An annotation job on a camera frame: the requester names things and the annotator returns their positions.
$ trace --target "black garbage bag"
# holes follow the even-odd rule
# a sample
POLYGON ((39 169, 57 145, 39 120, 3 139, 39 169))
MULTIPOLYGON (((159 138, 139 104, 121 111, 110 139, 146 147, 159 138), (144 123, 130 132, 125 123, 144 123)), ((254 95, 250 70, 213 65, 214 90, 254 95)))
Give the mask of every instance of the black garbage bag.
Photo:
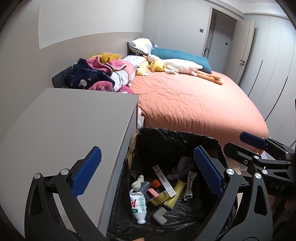
MULTIPOLYGON (((165 176, 171 174, 172 168, 178 166, 181 156, 193 157, 194 149, 199 145, 202 145, 211 157, 219 159, 227 168, 220 143, 214 138, 165 129, 141 128, 139 130, 131 169, 129 170, 126 159, 119 179, 107 230, 110 240, 131 241, 144 237, 145 241, 179 241, 190 240, 195 235, 218 201, 217 195, 210 192, 197 166, 192 170, 198 173, 193 181, 193 198, 188 201, 183 200, 184 188, 174 208, 164 215, 168 220, 164 226, 160 226, 153 219, 153 214, 160 206, 150 203, 147 194, 145 195, 146 223, 138 225, 132 214, 129 191, 131 184, 140 174, 144 175, 145 180, 149 182, 156 179, 157 176, 152 168, 155 165, 159 165, 165 176)), ((187 175, 180 180, 187 182, 187 175)), ((169 182, 174 187, 177 180, 169 182)), ((237 200, 222 232, 230 228, 236 211, 237 200)))

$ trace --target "mattress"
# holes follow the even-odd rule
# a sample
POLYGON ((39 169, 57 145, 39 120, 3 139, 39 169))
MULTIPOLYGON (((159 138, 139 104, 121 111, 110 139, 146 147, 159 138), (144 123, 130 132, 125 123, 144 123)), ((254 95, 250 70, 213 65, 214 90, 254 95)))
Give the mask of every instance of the mattress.
POLYGON ((267 138, 268 129, 256 106, 230 78, 213 72, 223 82, 218 85, 187 74, 148 73, 131 84, 145 126, 206 135, 219 140, 222 148, 232 142, 262 153, 239 139, 243 131, 267 138))

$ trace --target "silver screw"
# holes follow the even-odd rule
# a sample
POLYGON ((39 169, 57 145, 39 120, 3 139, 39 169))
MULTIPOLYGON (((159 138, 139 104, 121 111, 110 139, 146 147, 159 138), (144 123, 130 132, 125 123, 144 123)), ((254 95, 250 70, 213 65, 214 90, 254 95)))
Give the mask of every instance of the silver screw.
POLYGON ((67 175, 68 173, 69 173, 69 170, 68 169, 61 170, 61 174, 62 175, 67 175))
POLYGON ((36 173, 36 174, 34 175, 34 178, 35 178, 35 179, 38 179, 39 177, 41 177, 40 173, 36 173))
POLYGON ((234 170, 232 170, 231 168, 227 169, 226 172, 227 172, 229 175, 233 175, 233 174, 234 174, 234 170))
POLYGON ((255 173, 255 177, 261 179, 261 175, 259 173, 255 173))

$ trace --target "blue textured pad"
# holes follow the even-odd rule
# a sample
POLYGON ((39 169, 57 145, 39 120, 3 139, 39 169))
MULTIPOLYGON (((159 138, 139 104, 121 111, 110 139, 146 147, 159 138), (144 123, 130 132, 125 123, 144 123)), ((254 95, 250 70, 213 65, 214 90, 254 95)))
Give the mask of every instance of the blue textured pad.
POLYGON ((265 143, 264 139, 254 136, 254 135, 247 133, 247 132, 242 132, 239 135, 239 139, 242 142, 244 142, 250 146, 253 146, 257 149, 260 149, 260 150, 264 150, 267 148, 267 144, 265 143))
POLYGON ((102 159, 100 148, 94 149, 72 181, 72 194, 75 198, 82 195, 102 159))
POLYGON ((222 197, 224 192, 223 179, 200 147, 196 147, 194 150, 194 160, 211 192, 216 194, 219 198, 222 197))

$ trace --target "pink eraser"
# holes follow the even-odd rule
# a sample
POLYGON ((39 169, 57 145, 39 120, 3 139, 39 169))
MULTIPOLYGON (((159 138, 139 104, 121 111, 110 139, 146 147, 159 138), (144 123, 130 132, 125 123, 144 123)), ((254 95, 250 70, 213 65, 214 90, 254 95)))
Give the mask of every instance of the pink eraser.
POLYGON ((158 197, 159 194, 157 193, 157 191, 155 191, 153 188, 149 188, 148 192, 153 196, 153 197, 158 197))

